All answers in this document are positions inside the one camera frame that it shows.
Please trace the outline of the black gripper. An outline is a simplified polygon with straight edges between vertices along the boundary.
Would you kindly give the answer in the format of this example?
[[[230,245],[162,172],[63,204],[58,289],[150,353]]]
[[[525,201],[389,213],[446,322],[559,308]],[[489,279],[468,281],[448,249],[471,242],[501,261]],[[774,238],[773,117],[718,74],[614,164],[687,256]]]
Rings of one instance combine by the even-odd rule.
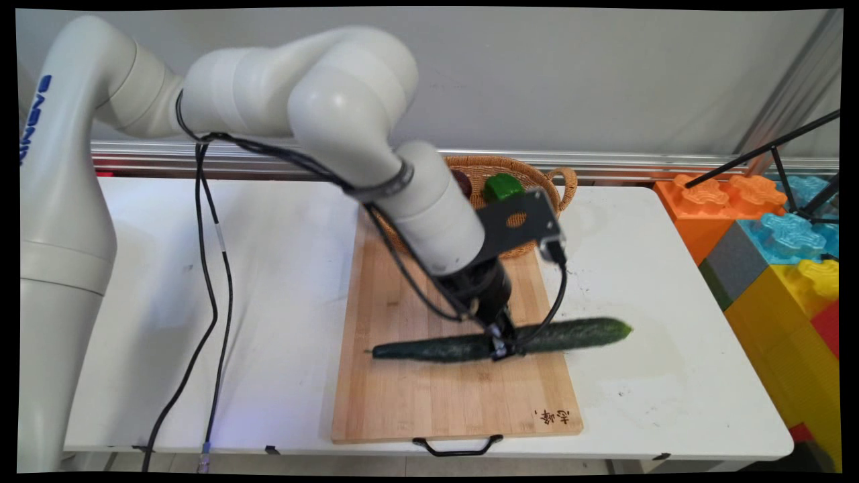
[[[500,259],[488,259],[438,277],[442,296],[454,309],[457,321],[470,320],[491,338],[494,362],[518,351],[517,327],[509,309],[512,283]]]

